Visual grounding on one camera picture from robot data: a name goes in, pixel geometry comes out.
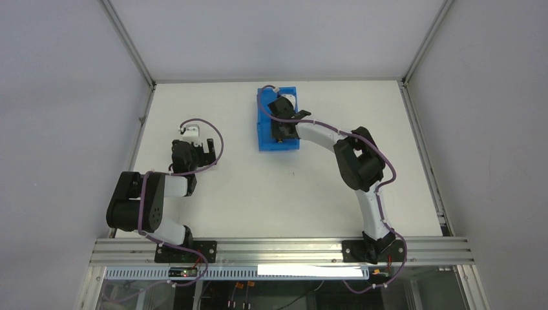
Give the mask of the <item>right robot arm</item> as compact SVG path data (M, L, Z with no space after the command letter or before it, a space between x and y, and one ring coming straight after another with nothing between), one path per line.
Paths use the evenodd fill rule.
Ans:
M268 104L271 134L276 140L306 140L333 152L343 182L354 190L363 216L363 243L350 254L358 262L377 264L395 241L385 216L380 193L386 167L385 158L364 127L343 133L334 127L306 119L308 111L295 111L291 101L281 95Z

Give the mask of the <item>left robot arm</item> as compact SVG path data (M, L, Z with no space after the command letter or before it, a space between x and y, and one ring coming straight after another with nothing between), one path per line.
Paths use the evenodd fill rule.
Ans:
M212 138L202 142L172 141L171 168L164 172L141 174L124 171L120 174L109 206L106 221L112 229L142 233L160 243L193 248L191 229L163 215L166 198L190 197L196 188L195 172L216 162Z

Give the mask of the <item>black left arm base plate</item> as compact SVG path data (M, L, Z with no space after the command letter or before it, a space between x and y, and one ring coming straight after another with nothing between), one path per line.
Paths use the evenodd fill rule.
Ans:
M218 242L214 240L198 240L193 242L192 250L201 253L205 260L213 264L216 262ZM158 264L189 264L195 263L200 256L188 252L168 247L166 245L157 246L154 254L154 262Z

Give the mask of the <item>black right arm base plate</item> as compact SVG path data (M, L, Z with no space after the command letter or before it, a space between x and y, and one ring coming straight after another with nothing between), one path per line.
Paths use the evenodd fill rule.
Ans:
M342 258L345 263L388 263L402 262L406 251L401 240L391 243L383 251L377 251L372 243L364 240L343 240L341 242Z

